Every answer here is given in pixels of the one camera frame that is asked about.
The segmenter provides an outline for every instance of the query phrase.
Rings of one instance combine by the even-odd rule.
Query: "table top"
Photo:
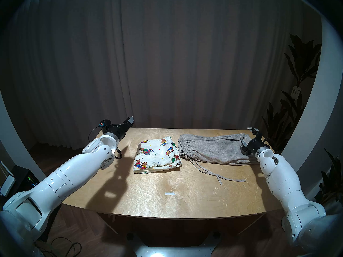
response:
[[[208,219],[253,215],[281,209],[280,202],[270,193],[260,165],[218,165],[200,163],[222,179],[198,171],[188,160],[168,171],[134,174],[137,146],[147,139],[171,136],[177,145],[182,134],[219,136],[246,133],[248,130],[200,130],[130,128],[119,143],[123,157],[98,173],[64,204],[96,212],[151,218]]]

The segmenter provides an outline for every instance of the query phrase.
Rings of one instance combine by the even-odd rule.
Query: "black cable on floor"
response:
[[[74,255],[72,255],[71,257],[76,257],[76,256],[78,256],[78,255],[80,254],[80,252],[81,252],[81,250],[82,250],[81,243],[79,243],[79,242],[72,243],[72,242],[71,242],[69,239],[67,239],[66,237],[57,237],[57,238],[55,238],[55,239],[50,243],[50,251],[45,250],[45,249],[39,247],[36,243],[35,243],[35,246],[36,246],[42,253],[48,253],[48,254],[49,254],[50,256],[52,256],[52,257],[57,257],[57,255],[56,255],[55,253],[53,253],[53,242],[54,242],[55,240],[57,240],[57,239],[66,239],[66,240],[68,240],[68,241],[71,243],[71,246],[70,246],[69,250],[67,251],[65,257],[68,256],[68,254],[70,253],[70,251],[71,251],[72,248],[74,249]],[[80,250],[79,250],[78,252],[76,252],[76,250],[75,250],[75,245],[76,245],[76,244],[79,244],[79,245],[80,245]]]

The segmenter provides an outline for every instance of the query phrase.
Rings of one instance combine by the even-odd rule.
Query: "printed fabric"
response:
[[[170,136],[141,142],[135,159],[134,173],[147,174],[181,166],[179,151]]]

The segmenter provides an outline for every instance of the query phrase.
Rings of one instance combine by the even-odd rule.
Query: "gray curtain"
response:
[[[261,127],[290,90],[299,0],[26,0],[9,64],[41,143],[84,147],[102,119],[136,127]]]

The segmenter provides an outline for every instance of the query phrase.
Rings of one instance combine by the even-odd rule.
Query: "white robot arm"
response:
[[[248,127],[256,135],[247,145],[241,141],[242,151],[253,153],[261,164],[270,192],[281,202],[286,216],[283,228],[291,245],[298,245],[299,233],[313,219],[325,216],[324,207],[305,198],[297,173],[290,164],[261,140],[258,129]]]
[[[110,125],[109,120],[103,120],[99,126],[103,127],[104,134],[90,142],[82,154],[69,159],[33,189],[19,192],[6,202],[0,218],[24,249],[29,251],[32,248],[58,205],[93,178],[99,169],[112,164],[117,158],[118,143],[133,123],[133,117],[120,125]]]

